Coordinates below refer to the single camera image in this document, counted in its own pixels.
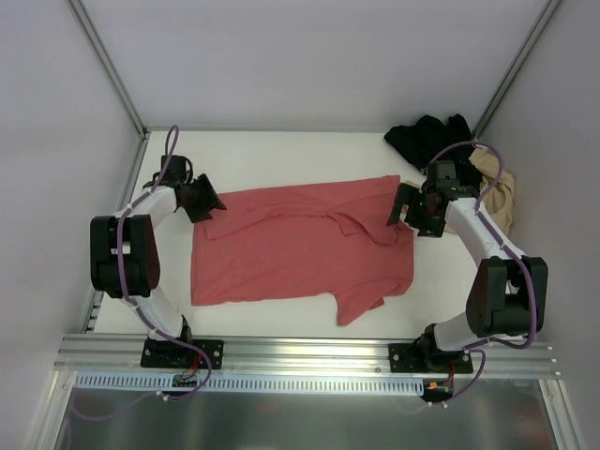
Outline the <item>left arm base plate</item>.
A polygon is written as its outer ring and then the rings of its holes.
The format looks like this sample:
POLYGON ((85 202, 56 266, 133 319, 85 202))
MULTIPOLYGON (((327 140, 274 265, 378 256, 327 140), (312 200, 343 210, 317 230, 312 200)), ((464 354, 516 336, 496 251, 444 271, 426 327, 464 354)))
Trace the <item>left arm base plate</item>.
MULTIPOLYGON (((199 368, 207 369, 207 360, 211 362, 213 370, 220 370, 224 355, 223 340, 219 339, 194 339, 193 345, 204 351, 199 368)), ((165 340, 147 338, 143 345, 140 366, 142 368, 181 368, 192 366, 198 356, 196 351, 184 348, 165 340)))

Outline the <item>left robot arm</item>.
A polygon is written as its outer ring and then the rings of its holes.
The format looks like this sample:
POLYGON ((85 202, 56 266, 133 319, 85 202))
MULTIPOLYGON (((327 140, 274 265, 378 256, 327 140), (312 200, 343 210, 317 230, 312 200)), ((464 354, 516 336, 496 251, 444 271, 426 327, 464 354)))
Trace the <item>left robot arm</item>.
POLYGON ((191 223, 212 218, 226 206, 206 174, 193 176, 187 157, 161 158, 161 171, 144 185, 140 199, 90 223, 90 278, 95 290, 123 301, 147 330, 144 368, 221 369, 223 342, 195 339, 184 315, 160 288, 155 230, 182 209, 191 223))

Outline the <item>pink t shirt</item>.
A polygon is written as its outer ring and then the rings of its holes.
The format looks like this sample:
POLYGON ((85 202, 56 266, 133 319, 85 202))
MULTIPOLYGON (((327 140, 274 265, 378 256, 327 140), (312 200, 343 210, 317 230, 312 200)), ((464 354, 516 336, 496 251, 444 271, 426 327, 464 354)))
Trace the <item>pink t shirt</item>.
POLYGON ((385 175, 222 194, 224 209, 194 226, 192 306, 330 294, 347 326, 406 293, 413 230, 388 222, 399 185, 385 175))

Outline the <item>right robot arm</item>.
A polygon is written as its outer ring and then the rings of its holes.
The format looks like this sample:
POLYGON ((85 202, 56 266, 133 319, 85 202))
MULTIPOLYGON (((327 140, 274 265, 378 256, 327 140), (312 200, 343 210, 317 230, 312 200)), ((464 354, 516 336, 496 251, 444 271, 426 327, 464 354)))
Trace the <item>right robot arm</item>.
POLYGON ((477 267, 464 312, 428 325, 410 344, 389 345, 392 372, 470 374, 473 350, 533 343, 544 322, 548 265, 511 243, 477 191, 459 183, 453 162, 430 163, 421 187, 400 184, 388 222, 404 222, 421 237, 453 229, 477 267))

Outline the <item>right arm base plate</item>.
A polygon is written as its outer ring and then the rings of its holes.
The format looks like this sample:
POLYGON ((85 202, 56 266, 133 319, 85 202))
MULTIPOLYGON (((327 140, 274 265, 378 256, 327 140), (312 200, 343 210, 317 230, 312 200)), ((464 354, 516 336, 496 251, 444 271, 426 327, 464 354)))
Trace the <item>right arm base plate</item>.
POLYGON ((396 342, 388 345, 392 373, 472 374, 473 362, 464 352, 441 352, 435 347, 426 350, 417 343, 396 342))

